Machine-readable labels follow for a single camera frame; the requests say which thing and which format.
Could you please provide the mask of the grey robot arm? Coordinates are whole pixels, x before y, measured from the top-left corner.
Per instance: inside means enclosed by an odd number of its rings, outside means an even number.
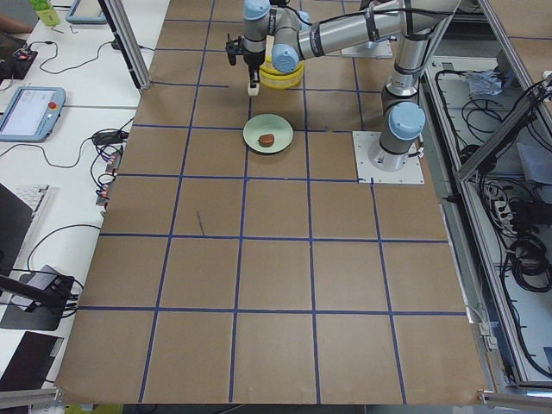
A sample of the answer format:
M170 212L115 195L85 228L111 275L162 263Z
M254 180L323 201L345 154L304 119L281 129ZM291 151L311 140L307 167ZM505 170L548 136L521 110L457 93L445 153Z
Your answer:
M458 6L456 1L364 1L354 13L309 22L306 12L285 1L246 1L243 33L228 39L225 50L231 65L237 57L244 59L248 92L256 95L265 59L288 74L304 60L333 52L379 58L380 49L396 39L393 71L381 92L386 125L368 149L373 166L394 173L405 166L412 143L422 134L425 114L416 102L418 81Z

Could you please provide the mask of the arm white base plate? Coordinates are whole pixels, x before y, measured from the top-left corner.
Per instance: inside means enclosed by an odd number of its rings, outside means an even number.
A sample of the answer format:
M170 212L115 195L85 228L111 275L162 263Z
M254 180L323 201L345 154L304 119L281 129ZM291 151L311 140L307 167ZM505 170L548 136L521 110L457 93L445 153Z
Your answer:
M345 47L341 50L342 57L369 58L377 60L389 60L393 56L391 41L395 37L387 37L379 41L367 41L352 47Z
M380 145L380 132L352 133L357 180L362 184L423 185L416 145L407 154L389 154Z

